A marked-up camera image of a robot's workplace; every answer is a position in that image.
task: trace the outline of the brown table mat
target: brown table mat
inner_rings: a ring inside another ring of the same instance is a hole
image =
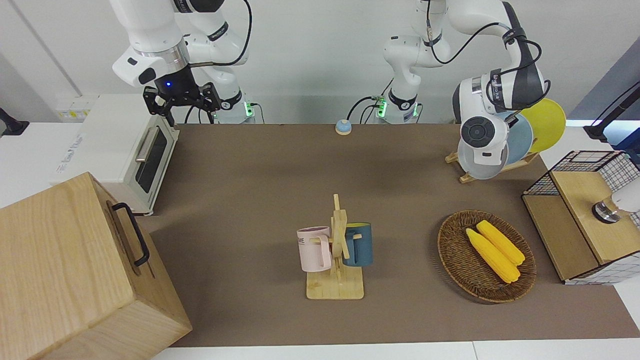
[[[193,332],[179,347],[631,338],[612,286],[565,286],[520,199],[545,167],[459,184],[444,157],[458,126],[181,126],[152,232]],[[362,300],[307,300],[296,230],[330,225],[333,193],[349,221],[372,223]],[[436,238],[456,211],[513,225],[538,280],[516,302],[485,305],[444,272]]]

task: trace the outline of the cable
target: cable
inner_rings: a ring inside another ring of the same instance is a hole
[[[191,105],[191,107],[189,108],[189,111],[187,111],[187,116],[184,117],[184,123],[187,123],[187,120],[189,119],[189,115],[191,115],[191,110],[193,110],[193,108],[195,107],[195,105]]]
[[[207,62],[208,66],[231,66],[231,65],[235,65],[244,56],[244,53],[246,52],[246,48],[249,46],[249,39],[251,38],[251,27],[253,25],[253,14],[251,13],[251,5],[249,5],[249,1],[248,0],[243,0],[243,1],[246,4],[246,9],[247,9],[247,12],[249,13],[249,28],[248,28],[248,30],[246,32],[246,40],[244,41],[244,47],[242,48],[242,52],[237,57],[237,59],[235,59],[234,61],[231,61],[231,62],[228,62],[228,63]]]
[[[373,96],[367,96],[367,97],[363,97],[362,99],[358,100],[352,107],[351,110],[349,110],[349,115],[347,115],[347,120],[349,120],[351,118],[351,113],[353,113],[353,110],[355,110],[356,106],[358,106],[361,102],[363,101],[367,101],[367,100],[375,100],[375,98]]]
[[[525,42],[526,44],[531,44],[533,46],[535,46],[538,50],[538,55],[536,55],[536,57],[529,61],[528,63],[521,65],[519,67],[514,67],[513,69],[509,69],[509,70],[505,70],[505,71],[500,71],[496,76],[502,76],[504,74],[509,74],[510,72],[514,72],[514,71],[518,71],[521,69],[524,69],[526,67],[529,67],[531,65],[534,65],[536,63],[536,61],[538,61],[540,59],[540,57],[542,56],[542,47],[540,47],[540,45],[537,42],[528,40],[526,38],[520,39],[522,42]],[[536,100],[530,102],[529,104],[527,104],[526,106],[524,106],[523,108],[507,108],[505,106],[499,105],[497,104],[494,100],[493,97],[489,94],[489,86],[491,85],[491,81],[487,81],[486,86],[484,88],[484,93],[486,94],[486,98],[489,100],[490,103],[492,103],[494,106],[502,108],[504,110],[509,110],[509,111],[518,111],[518,110],[523,110],[526,108],[530,108],[531,106],[534,106],[535,104],[538,104],[542,99],[545,98],[545,96],[547,96],[547,94],[549,93],[549,90],[551,90],[551,80],[545,80],[544,84],[547,85],[547,89],[542,93],[542,95],[537,98]]]
[[[596,119],[594,119],[594,121],[591,123],[591,126],[593,126],[593,124],[595,124],[595,123],[596,123],[596,121],[598,121],[598,119],[599,119],[602,115],[604,115],[604,113],[605,113],[605,112],[607,112],[607,110],[608,110],[609,108],[611,108],[611,106],[613,106],[613,104],[615,104],[616,102],[618,102],[618,100],[620,100],[620,98],[621,98],[621,97],[623,97],[623,96],[624,96],[624,95],[626,95],[628,92],[630,92],[630,91],[631,91],[631,89],[635,88],[638,84],[640,84],[640,81],[638,81],[638,82],[636,82],[635,84],[631,85],[631,87],[630,87],[630,88],[628,88],[625,92],[623,92],[622,94],[620,94],[620,96],[618,96],[615,100],[613,100],[613,101],[609,104],[609,106],[607,106],[607,108],[606,108],[605,110],[602,110],[602,112],[600,113],[600,115],[598,115],[598,116],[596,117]]]
[[[252,102],[251,105],[257,106],[260,108],[260,116],[262,117],[262,123],[266,124],[266,122],[264,121],[264,110],[262,109],[262,105],[258,104],[257,102]]]
[[[431,22],[429,21],[429,10],[431,9],[431,1],[429,1],[429,3],[427,4],[427,27],[431,27]],[[438,56],[436,55],[436,51],[433,49],[433,40],[431,39],[431,35],[429,33],[429,30],[427,30],[427,37],[429,38],[429,47],[431,48],[431,52],[433,53],[433,57],[434,59],[441,63],[442,65],[447,65],[448,63],[452,62],[453,59],[457,58],[458,55],[460,55],[460,53],[462,53],[462,50],[464,50],[467,45],[469,45],[469,43],[471,42],[471,40],[474,39],[474,37],[478,36],[478,34],[480,34],[480,32],[482,32],[482,30],[486,29],[486,28],[490,28],[492,26],[502,26],[504,27],[504,25],[502,25],[499,22],[491,22],[485,26],[483,26],[482,28],[479,28],[473,35],[471,35],[471,37],[469,39],[467,39],[467,42],[465,42],[464,45],[462,45],[462,47],[460,47],[460,50],[458,50],[458,52],[449,60],[447,61],[442,61],[438,58]]]
[[[374,105],[369,105],[369,106],[367,106],[366,108],[364,108],[364,110],[362,110],[362,114],[360,114],[360,122],[359,122],[359,124],[362,124],[362,118],[364,117],[364,113],[365,113],[365,112],[367,112],[367,109],[368,109],[368,108],[371,108],[371,111],[373,112],[374,108],[377,108],[377,107],[378,107],[377,103],[378,103],[378,102],[376,102],[376,104],[374,104]]]
[[[389,84],[387,84],[387,85],[385,86],[385,89],[384,89],[384,90],[382,90],[382,92],[380,93],[380,96],[385,95],[385,91],[387,91],[387,89],[391,86],[391,83],[393,83],[393,82],[394,82],[394,78],[391,78],[391,80],[389,80]],[[364,121],[364,123],[365,123],[365,124],[367,123],[367,121],[369,121],[369,118],[371,117],[371,114],[373,114],[373,109],[371,109],[371,111],[370,111],[370,112],[369,112],[369,114],[367,115],[367,120],[365,120],[365,121]]]
[[[420,112],[418,113],[418,119],[415,121],[415,123],[417,124],[418,121],[420,121],[420,115],[422,115],[422,111],[424,110],[424,105],[422,105],[421,102],[418,102],[418,105],[416,105],[416,107],[420,106]]]

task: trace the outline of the wooden box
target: wooden box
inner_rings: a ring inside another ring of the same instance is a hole
[[[0,359],[150,359],[187,334],[136,227],[89,173],[0,209]]]
[[[640,252],[639,229],[629,217],[605,224],[591,213],[593,204],[612,192],[602,175],[551,171],[550,179],[558,195],[522,198],[560,280],[614,283],[635,276],[640,268],[635,256]]]

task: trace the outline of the corn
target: corn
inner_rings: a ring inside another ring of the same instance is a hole
[[[491,269],[507,284],[518,280],[520,271],[489,240],[477,232],[467,229],[471,245],[478,251]]]
[[[509,240],[504,234],[500,232],[500,230],[496,229],[490,222],[486,220],[480,221],[476,225],[478,231],[489,240],[495,247],[503,253],[507,259],[512,262],[512,264],[518,266],[521,265],[524,261],[524,254],[522,251],[513,245],[511,240]]]

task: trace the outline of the wicker basket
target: wicker basket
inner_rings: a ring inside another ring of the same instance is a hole
[[[465,229],[487,220],[509,238],[525,256],[518,266],[520,278],[506,284],[471,246]],[[461,288],[488,302],[510,302],[526,295],[536,281],[536,261],[527,241],[503,219],[484,211],[466,210],[451,215],[438,232],[438,252],[447,273]]]

